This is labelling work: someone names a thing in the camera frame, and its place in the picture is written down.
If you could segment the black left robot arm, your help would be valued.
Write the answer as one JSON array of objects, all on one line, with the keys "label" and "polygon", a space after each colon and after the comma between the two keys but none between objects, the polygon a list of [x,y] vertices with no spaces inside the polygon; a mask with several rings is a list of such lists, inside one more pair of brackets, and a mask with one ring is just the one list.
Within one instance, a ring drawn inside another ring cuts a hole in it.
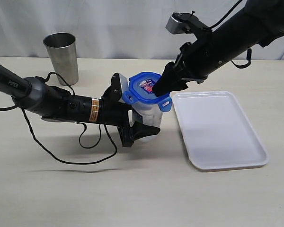
[{"label": "black left robot arm", "polygon": [[141,122],[130,124],[132,106],[122,100],[128,89],[126,77],[114,73],[111,84],[101,98],[75,95],[65,89],[49,86],[42,77],[21,78],[0,65],[0,92],[10,95],[18,107],[38,114],[45,121],[84,122],[115,126],[124,147],[135,140],[157,135],[159,127]]}]

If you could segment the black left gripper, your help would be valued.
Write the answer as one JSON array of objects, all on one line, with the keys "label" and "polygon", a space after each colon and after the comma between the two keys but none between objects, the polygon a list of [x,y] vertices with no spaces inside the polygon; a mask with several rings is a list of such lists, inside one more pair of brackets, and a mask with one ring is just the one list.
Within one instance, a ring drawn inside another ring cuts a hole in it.
[{"label": "black left gripper", "polygon": [[158,135],[160,128],[140,122],[134,122],[130,126],[128,111],[131,110],[131,106],[118,102],[121,96],[118,79],[118,73],[114,73],[111,84],[101,97],[102,121],[106,125],[116,126],[122,146],[129,148],[133,145],[133,141]]}]

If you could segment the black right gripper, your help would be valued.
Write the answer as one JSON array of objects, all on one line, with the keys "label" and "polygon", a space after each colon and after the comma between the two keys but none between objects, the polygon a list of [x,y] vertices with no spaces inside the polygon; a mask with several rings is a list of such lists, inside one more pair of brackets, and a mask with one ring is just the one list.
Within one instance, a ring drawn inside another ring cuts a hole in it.
[{"label": "black right gripper", "polygon": [[169,62],[152,88],[156,96],[162,96],[173,91],[187,89],[187,82],[203,83],[208,78],[208,73],[201,69],[201,63],[209,56],[206,48],[212,38],[212,29],[201,22],[191,13],[174,13],[174,19],[179,23],[180,33],[193,34],[195,42],[186,42],[180,47],[180,54],[175,63]]}]

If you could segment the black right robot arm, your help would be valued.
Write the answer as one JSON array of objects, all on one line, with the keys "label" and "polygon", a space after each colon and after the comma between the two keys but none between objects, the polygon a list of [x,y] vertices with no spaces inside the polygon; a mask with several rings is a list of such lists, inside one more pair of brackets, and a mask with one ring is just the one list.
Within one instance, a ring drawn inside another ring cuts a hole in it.
[{"label": "black right robot arm", "polygon": [[212,72],[247,52],[251,64],[251,47],[266,47],[284,36],[284,0],[248,0],[228,20],[213,26],[202,23],[193,13],[174,12],[166,29],[173,35],[194,34],[195,42],[180,47],[175,61],[169,62],[153,87],[156,96],[187,89],[187,82],[203,83]]}]

